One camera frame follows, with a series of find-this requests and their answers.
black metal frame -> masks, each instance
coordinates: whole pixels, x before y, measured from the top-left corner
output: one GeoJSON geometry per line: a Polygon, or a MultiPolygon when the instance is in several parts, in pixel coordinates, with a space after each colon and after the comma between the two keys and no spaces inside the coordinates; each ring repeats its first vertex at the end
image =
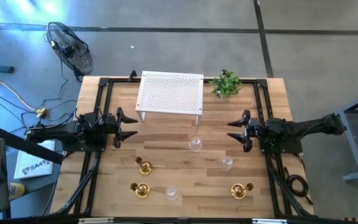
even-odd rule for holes
{"type": "MultiPolygon", "coordinates": [[[[101,96],[103,92],[103,88],[107,87],[108,92],[106,95],[106,101],[104,104],[104,111],[103,113],[108,113],[110,101],[111,101],[111,93],[112,93],[112,87],[114,83],[127,83],[127,82],[133,82],[133,83],[140,83],[140,77],[136,77],[136,72],[132,72],[130,78],[100,78],[99,81],[99,88],[96,95],[96,101],[94,105],[94,113],[95,116],[97,116],[99,107],[101,104],[101,96]]],[[[208,83],[211,81],[212,78],[204,78],[204,83],[208,83]]],[[[257,104],[257,112],[259,117],[259,123],[263,123],[264,120],[264,113],[262,108],[262,101],[260,97],[259,91],[262,89],[264,93],[264,100],[266,104],[266,109],[268,113],[268,118],[273,118],[273,110],[272,105],[270,102],[270,96],[269,96],[269,89],[267,86],[267,80],[266,79],[241,79],[241,83],[243,84],[250,84],[254,87],[254,93],[255,93],[255,100],[257,104]]],[[[78,223],[79,218],[90,218],[91,217],[91,211],[92,211],[92,205],[93,205],[93,199],[94,199],[94,191],[96,187],[96,180],[98,176],[98,169],[99,169],[99,163],[101,158],[102,152],[95,152],[95,158],[94,163],[91,167],[91,169],[88,169],[88,166],[90,164],[90,158],[91,158],[92,152],[85,152],[85,157],[83,160],[83,167],[81,170],[80,175],[80,184],[79,187],[76,189],[74,194],[70,197],[70,200],[65,204],[65,206],[59,210],[55,214],[47,215],[44,217],[28,217],[28,218],[15,218],[11,220],[0,220],[0,223],[78,223]],[[84,209],[84,212],[80,212],[81,209],[81,202],[82,202],[82,196],[83,196],[83,189],[87,185],[87,183],[90,181],[90,187],[89,187],[89,193],[88,193],[88,199],[86,203],[86,207],[84,209]],[[68,214],[71,207],[74,205],[73,214],[68,214]]],[[[275,154],[275,161],[277,163],[277,170],[274,168],[272,155],[265,153],[265,160],[267,165],[267,175],[268,175],[268,181],[270,185],[270,194],[272,196],[272,207],[275,219],[286,219],[287,223],[303,223],[303,224],[309,224],[309,223],[352,223],[348,221],[342,221],[342,220],[332,220],[327,218],[318,218],[317,216],[313,215],[307,215],[306,213],[299,212],[298,209],[295,208],[295,211],[299,214],[299,216],[292,215],[291,212],[291,204],[298,204],[294,197],[287,198],[286,195],[290,194],[288,192],[287,186],[283,186],[283,183],[285,183],[285,176],[284,176],[284,170],[283,170],[283,162],[282,157],[280,153],[275,154]],[[284,196],[284,207],[285,207],[285,213],[282,213],[280,210],[280,206],[278,203],[278,197],[277,197],[277,191],[276,191],[276,182],[279,183],[279,186],[282,188],[285,194],[284,196]]],[[[172,217],[160,217],[160,218],[152,218],[152,217],[114,217],[114,218],[106,218],[114,220],[114,222],[141,222],[141,223],[158,223],[158,222],[172,222],[177,224],[190,224],[190,223],[252,223],[254,222],[251,218],[172,218],[172,217]]]]}
{"type": "Polygon", "coordinates": [[[50,162],[62,164],[63,156],[57,152],[53,152],[38,144],[29,144],[24,139],[11,134],[0,128],[0,138],[5,139],[7,146],[11,146],[17,150],[24,151],[30,155],[46,159],[50,162]]]}

yellow plug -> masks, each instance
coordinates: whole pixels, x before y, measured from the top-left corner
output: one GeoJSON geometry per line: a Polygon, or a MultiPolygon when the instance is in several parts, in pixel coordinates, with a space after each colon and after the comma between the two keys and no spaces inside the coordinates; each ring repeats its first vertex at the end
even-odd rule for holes
{"type": "Polygon", "coordinates": [[[41,118],[47,114],[47,109],[42,108],[41,110],[36,110],[35,112],[37,113],[37,117],[41,118]]]}

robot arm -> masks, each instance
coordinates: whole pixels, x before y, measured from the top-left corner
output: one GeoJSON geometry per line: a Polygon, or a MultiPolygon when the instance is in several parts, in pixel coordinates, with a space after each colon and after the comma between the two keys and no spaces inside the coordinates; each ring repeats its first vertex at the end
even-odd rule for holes
{"type": "Polygon", "coordinates": [[[340,135],[346,130],[339,116],[335,114],[299,123],[272,118],[263,124],[259,124],[256,118],[250,117],[249,110],[243,112],[240,120],[228,123],[227,125],[244,127],[243,134],[227,134],[243,144],[244,152],[249,152],[252,149],[250,137],[258,138],[264,152],[299,153],[302,152],[300,140],[308,134],[325,133],[340,135]]]}
{"type": "Polygon", "coordinates": [[[25,134],[25,140],[30,143],[40,143],[48,139],[60,140],[66,151],[100,151],[105,146],[101,141],[108,134],[115,134],[113,146],[120,148],[121,142],[137,131],[121,131],[121,123],[136,123],[137,120],[124,115],[121,108],[117,109],[116,116],[86,113],[77,117],[76,121],[68,124],[31,126],[25,134]]]}

concrete floor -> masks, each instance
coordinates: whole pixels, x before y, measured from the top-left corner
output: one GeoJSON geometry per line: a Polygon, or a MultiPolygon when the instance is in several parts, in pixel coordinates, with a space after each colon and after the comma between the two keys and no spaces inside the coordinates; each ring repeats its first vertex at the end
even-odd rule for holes
{"type": "MultiPolygon", "coordinates": [[[[259,3],[266,29],[358,30],[358,0],[259,3]]],[[[45,25],[50,21],[88,27],[258,28],[252,0],[0,0],[0,24],[45,25]]],[[[0,30],[0,65],[16,68],[13,74],[0,74],[0,80],[36,106],[45,98],[55,97],[64,81],[60,61],[44,42],[43,34],[0,30]]],[[[242,77],[267,76],[259,34],[77,35],[89,45],[94,61],[91,75],[159,70],[216,76],[227,68],[242,77]]],[[[322,117],[358,97],[358,35],[269,34],[267,45],[274,76],[285,80],[295,121],[322,117]]],[[[70,77],[63,99],[76,99],[80,84],[65,65],[63,72],[70,77]]],[[[0,95],[19,104],[3,87],[0,95]]],[[[68,103],[51,116],[57,118],[74,107],[75,103],[68,103]]],[[[26,125],[34,121],[26,117],[26,125]]],[[[0,107],[0,128],[10,131],[19,126],[20,122],[0,107]]],[[[358,217],[358,181],[342,181],[342,175],[357,170],[345,136],[316,134],[305,137],[302,145],[315,213],[329,218],[358,217]]],[[[40,215],[50,191],[51,187],[45,188],[13,201],[12,216],[40,215]]]]}

brass object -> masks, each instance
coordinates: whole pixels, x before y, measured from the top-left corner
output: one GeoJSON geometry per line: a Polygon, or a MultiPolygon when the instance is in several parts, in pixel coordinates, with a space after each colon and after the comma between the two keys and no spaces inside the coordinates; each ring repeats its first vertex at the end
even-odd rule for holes
{"type": "Polygon", "coordinates": [[[246,196],[246,188],[242,184],[234,184],[231,187],[231,195],[236,199],[242,199],[246,196]]]}
{"type": "Polygon", "coordinates": [[[135,158],[135,163],[136,163],[136,164],[141,164],[141,163],[142,163],[142,158],[139,157],[139,156],[136,157],[136,158],[135,158]]]}
{"type": "Polygon", "coordinates": [[[131,191],[135,191],[137,189],[137,183],[131,184],[131,191]]]}
{"type": "Polygon", "coordinates": [[[143,175],[147,175],[151,173],[152,170],[153,170],[153,166],[149,162],[142,162],[139,166],[139,171],[143,175]]]}
{"type": "Polygon", "coordinates": [[[145,183],[139,184],[135,190],[135,194],[139,198],[146,198],[149,195],[149,193],[150,193],[150,187],[145,183]]]}
{"type": "Polygon", "coordinates": [[[252,190],[254,189],[254,185],[251,184],[251,183],[248,183],[248,184],[246,185],[246,189],[249,190],[249,191],[252,191],[252,190]]]}

